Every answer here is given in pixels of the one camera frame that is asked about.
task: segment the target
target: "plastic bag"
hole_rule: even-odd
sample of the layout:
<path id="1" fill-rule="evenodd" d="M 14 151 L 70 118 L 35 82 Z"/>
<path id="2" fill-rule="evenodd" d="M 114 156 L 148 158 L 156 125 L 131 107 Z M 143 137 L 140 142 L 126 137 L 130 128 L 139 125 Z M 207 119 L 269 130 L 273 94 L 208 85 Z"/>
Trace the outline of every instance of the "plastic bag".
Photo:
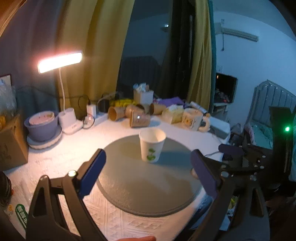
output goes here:
<path id="1" fill-rule="evenodd" d="M 0 82 L 0 117 L 1 119 L 5 118 L 4 124 L 14 117 L 16 111 L 17 102 L 14 88 L 6 85 L 4 81 Z"/>

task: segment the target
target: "dark curtain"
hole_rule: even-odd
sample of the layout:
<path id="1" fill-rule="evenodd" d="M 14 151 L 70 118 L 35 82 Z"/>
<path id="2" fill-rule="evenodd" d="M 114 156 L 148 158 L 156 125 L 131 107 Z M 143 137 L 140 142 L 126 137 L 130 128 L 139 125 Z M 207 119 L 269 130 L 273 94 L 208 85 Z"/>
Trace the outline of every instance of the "dark curtain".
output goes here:
<path id="1" fill-rule="evenodd" d="M 58 110 L 56 72 L 39 74 L 37 64 L 55 54 L 63 6 L 63 0 L 27 0 L 0 37 L 0 76 L 11 74 L 24 117 Z"/>
<path id="2" fill-rule="evenodd" d="M 155 93 L 161 98 L 185 99 L 191 74 L 194 41 L 194 7 L 188 0 L 174 0 L 169 23 L 170 42 L 165 52 Z"/>

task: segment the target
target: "screw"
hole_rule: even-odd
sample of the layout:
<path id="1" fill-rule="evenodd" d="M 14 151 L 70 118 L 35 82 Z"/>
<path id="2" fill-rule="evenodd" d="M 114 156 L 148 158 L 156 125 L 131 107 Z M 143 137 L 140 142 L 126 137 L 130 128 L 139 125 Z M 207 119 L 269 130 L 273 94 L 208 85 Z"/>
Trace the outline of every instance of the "screw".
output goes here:
<path id="1" fill-rule="evenodd" d="M 251 181 L 256 181 L 257 178 L 256 178 L 254 175 L 250 175 L 250 180 L 251 180 Z"/>
<path id="2" fill-rule="evenodd" d="M 221 177 L 228 178 L 229 177 L 229 173 L 226 172 L 226 171 L 222 171 L 221 172 Z"/>
<path id="3" fill-rule="evenodd" d="M 76 171 L 75 171 L 75 170 L 71 170 L 71 171 L 69 171 L 69 172 L 68 172 L 68 176 L 69 176 L 69 177 L 74 177 L 74 176 L 76 176 Z"/>

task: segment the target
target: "purple bowl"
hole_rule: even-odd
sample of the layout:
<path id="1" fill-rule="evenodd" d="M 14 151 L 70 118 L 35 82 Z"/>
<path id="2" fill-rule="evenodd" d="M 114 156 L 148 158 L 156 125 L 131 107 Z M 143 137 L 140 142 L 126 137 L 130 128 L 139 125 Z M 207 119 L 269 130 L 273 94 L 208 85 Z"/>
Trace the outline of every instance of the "purple bowl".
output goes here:
<path id="1" fill-rule="evenodd" d="M 37 142 L 43 142 L 51 139 L 57 130 L 57 122 L 58 122 L 58 112 L 54 111 L 55 118 L 48 123 L 42 125 L 33 125 L 31 126 L 29 123 L 30 117 L 28 117 L 24 125 L 29 131 L 29 136 L 32 140 Z"/>

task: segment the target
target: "television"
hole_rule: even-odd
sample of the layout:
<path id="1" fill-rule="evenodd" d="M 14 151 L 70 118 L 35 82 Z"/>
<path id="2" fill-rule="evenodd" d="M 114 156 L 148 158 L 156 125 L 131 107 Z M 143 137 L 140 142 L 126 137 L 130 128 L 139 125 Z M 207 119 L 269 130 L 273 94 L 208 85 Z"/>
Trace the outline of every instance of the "television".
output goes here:
<path id="1" fill-rule="evenodd" d="M 233 103 L 237 88 L 237 78 L 216 73 L 214 103 Z"/>

